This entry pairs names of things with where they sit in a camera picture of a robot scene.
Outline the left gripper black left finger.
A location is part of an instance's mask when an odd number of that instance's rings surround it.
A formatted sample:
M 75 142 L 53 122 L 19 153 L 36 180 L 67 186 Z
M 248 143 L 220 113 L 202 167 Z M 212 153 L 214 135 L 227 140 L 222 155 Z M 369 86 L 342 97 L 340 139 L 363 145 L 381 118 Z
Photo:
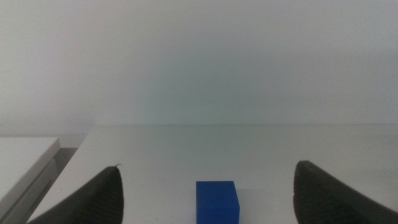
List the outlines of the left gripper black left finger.
M 121 173 L 110 166 L 29 224 L 121 224 L 123 215 Z

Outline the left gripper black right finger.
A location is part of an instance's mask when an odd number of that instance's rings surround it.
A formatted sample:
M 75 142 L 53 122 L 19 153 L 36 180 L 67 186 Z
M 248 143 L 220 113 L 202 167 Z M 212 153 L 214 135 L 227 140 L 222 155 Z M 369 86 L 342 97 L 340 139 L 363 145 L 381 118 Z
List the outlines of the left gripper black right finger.
M 299 224 L 397 224 L 397 212 L 310 161 L 299 161 L 295 167 L 293 205 Z

